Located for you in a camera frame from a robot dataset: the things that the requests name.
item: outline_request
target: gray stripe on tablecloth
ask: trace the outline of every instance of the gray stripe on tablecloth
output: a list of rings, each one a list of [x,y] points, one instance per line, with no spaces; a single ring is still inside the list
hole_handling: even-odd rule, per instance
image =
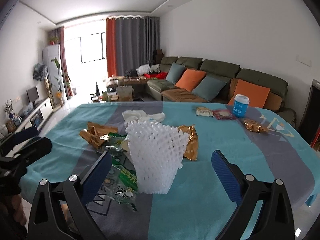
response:
[[[261,113],[249,107],[246,117],[261,122]],[[279,132],[269,131],[268,134],[250,132],[244,125],[246,135],[265,156],[268,166],[276,179],[282,179],[288,192],[293,209],[300,207],[312,193],[315,180],[310,169],[301,160],[296,149]]]
[[[120,134],[125,133],[122,112],[126,110],[143,110],[147,114],[161,113],[162,101],[118,103],[118,107],[105,125],[118,127]],[[73,174],[80,174],[87,165],[94,164],[99,155],[93,147],[88,146],[80,156]],[[88,209],[93,219],[109,240],[132,239],[147,240],[151,215],[152,195],[138,194],[136,198],[138,211],[133,212],[127,205],[106,199],[103,205],[89,203]]]

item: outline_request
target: silver screw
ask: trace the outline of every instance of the silver screw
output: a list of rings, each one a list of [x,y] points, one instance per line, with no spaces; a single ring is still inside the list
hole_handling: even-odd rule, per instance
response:
[[[245,178],[248,181],[254,181],[254,176],[252,176],[251,174],[246,175]]]
[[[45,184],[47,184],[47,180],[46,180],[46,179],[42,179],[42,180],[40,181],[40,185],[43,186],[43,185],[45,185]]]
[[[282,186],[283,185],[283,181],[281,179],[276,179],[276,184]]]
[[[8,176],[10,173],[11,173],[11,171],[6,171],[6,172],[4,173],[4,177]]]
[[[70,181],[76,181],[78,179],[78,176],[77,175],[71,175],[70,177],[69,177],[69,180]]]

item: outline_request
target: television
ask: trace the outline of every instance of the television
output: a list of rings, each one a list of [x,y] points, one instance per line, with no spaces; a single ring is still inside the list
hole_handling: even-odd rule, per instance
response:
[[[36,100],[39,98],[37,87],[33,87],[27,91],[29,102],[32,102],[33,105],[36,105]]]

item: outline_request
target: white foam fruit net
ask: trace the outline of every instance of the white foam fruit net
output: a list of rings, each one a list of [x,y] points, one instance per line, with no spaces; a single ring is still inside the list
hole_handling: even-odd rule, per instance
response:
[[[132,122],[126,132],[138,191],[167,194],[182,167],[189,134],[153,121]]]

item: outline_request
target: curtain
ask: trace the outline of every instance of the curtain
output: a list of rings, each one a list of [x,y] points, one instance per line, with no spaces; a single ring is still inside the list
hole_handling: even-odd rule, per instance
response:
[[[118,76],[116,69],[116,19],[107,19],[106,48],[108,77]]]
[[[153,52],[160,48],[158,17],[128,17],[107,19],[107,66],[113,75],[125,75],[127,70],[153,63]]]
[[[49,32],[49,37],[57,37],[59,39],[58,44],[60,44],[60,61],[61,61],[64,90],[66,92],[67,99],[70,99],[73,96],[73,93],[70,86],[70,79],[68,76],[68,69],[67,69],[67,63],[66,63],[66,53],[64,49],[64,27],[59,27]]]

